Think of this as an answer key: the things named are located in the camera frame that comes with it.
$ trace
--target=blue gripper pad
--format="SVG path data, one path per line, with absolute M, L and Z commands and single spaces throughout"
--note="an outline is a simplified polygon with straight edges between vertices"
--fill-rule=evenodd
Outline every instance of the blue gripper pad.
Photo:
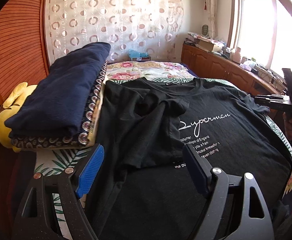
M 78 177 L 78 187 L 75 191 L 78 198 L 81 198 L 84 194 L 89 192 L 103 160 L 104 147 L 99 145 Z

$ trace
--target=dark blue fabric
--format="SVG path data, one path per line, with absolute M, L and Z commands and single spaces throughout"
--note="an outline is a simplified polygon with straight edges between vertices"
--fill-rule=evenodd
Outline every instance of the dark blue fabric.
M 186 64 L 184 64 L 184 63 L 181 63 L 185 68 L 187 68 L 188 69 L 188 72 L 191 74 L 191 75 L 193 75 L 194 77 L 199 77 L 199 76 L 197 76 Z
M 57 59 L 21 109 L 5 125 L 18 135 L 70 137 L 77 134 L 91 86 L 105 63 L 110 44 L 90 43 Z

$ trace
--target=small fan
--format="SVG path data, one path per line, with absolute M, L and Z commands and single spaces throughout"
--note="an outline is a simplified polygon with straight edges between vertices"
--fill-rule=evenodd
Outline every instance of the small fan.
M 206 24 L 202 26 L 202 35 L 208 36 L 208 25 Z

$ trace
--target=window pane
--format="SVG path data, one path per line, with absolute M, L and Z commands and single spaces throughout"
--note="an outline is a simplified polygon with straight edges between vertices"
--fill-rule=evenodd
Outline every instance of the window pane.
M 277 0 L 277 38 L 270 69 L 283 77 L 282 68 L 292 71 L 292 17 Z
M 275 11 L 272 0 L 244 0 L 238 47 L 241 55 L 267 65 L 273 37 Z

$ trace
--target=wooden slat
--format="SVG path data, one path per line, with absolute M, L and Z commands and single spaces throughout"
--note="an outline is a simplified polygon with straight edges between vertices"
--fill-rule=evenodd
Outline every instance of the wooden slat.
M 21 82 L 37 84 L 47 76 L 44 37 L 45 0 L 9 0 L 0 11 L 0 97 Z M 18 154 L 0 146 L 0 230 L 10 238 L 6 196 Z

